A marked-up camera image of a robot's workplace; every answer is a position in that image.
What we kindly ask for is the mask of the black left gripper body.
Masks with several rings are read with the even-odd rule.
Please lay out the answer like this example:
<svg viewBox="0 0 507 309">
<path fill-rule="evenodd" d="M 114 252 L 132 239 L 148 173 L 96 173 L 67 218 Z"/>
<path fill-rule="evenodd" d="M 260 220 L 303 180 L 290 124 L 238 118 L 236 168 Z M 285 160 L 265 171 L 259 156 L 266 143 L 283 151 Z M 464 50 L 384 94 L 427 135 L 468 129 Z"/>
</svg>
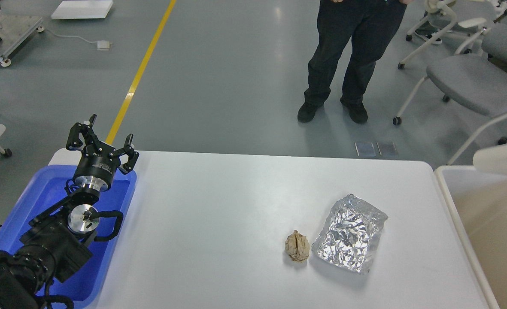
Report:
<svg viewBox="0 0 507 309">
<path fill-rule="evenodd" d="M 116 148 L 102 144 L 93 144 L 80 150 L 81 158 L 72 177 L 73 182 L 82 187 L 91 187 L 97 191 L 107 191 L 112 187 L 114 176 L 121 161 L 111 156 Z"/>
</svg>

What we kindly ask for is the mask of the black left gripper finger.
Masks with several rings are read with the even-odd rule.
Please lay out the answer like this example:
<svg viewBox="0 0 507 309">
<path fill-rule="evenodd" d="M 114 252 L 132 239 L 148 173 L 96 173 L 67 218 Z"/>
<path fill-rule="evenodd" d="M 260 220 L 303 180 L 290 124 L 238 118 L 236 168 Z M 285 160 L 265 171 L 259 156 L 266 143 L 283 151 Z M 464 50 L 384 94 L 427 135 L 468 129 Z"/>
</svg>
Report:
<svg viewBox="0 0 507 309">
<path fill-rule="evenodd" d="M 88 121 L 75 123 L 69 132 L 66 149 L 80 152 L 100 152 L 100 141 L 94 133 L 93 126 L 97 114 L 92 114 Z"/>
<path fill-rule="evenodd" d="M 139 157 L 139 153 L 135 150 L 134 145 L 132 144 L 133 138 L 133 133 L 130 133 L 124 141 L 124 146 L 115 150 L 115 158 L 118 158 L 120 162 L 118 170 L 124 175 L 130 173 L 135 168 Z M 127 157 L 126 162 L 123 162 L 122 159 L 120 159 L 122 156 Z"/>
</svg>

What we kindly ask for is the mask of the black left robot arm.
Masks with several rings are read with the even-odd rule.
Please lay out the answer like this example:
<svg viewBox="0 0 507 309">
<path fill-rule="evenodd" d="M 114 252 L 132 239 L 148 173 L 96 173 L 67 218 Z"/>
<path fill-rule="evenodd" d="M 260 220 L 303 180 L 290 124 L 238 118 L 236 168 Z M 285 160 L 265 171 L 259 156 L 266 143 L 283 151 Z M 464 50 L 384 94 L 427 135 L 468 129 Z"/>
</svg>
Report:
<svg viewBox="0 0 507 309">
<path fill-rule="evenodd" d="M 121 148 L 100 140 L 94 132 L 96 117 L 92 114 L 69 131 L 65 147 L 81 157 L 65 183 L 65 196 L 30 219 L 16 252 L 0 250 L 0 309 L 51 309 L 54 303 L 73 309 L 74 301 L 51 294 L 51 286 L 86 266 L 94 256 L 93 242 L 111 241 L 121 231 L 124 213 L 95 205 L 112 188 L 117 172 L 133 171 L 139 153 L 133 134 Z"/>
</svg>

